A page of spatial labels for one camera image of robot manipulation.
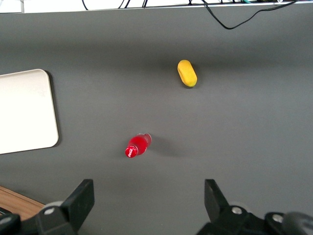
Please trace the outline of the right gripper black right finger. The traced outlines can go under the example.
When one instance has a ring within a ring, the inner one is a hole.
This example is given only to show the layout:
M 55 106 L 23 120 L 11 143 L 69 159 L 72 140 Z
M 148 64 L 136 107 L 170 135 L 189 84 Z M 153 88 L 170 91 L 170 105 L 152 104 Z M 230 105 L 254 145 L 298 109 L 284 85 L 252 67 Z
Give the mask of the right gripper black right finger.
M 252 235 L 246 226 L 250 214 L 243 207 L 231 205 L 213 179 L 204 183 L 204 205 L 209 222 L 199 231 L 199 235 Z

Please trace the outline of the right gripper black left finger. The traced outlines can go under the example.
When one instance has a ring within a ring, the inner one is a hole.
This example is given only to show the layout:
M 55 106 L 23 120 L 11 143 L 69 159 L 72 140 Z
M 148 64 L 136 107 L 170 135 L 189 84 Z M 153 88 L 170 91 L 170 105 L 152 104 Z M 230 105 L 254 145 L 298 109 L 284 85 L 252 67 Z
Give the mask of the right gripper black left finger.
M 63 202 L 53 202 L 36 215 L 40 235 L 76 235 L 94 206 L 92 179 L 84 179 Z

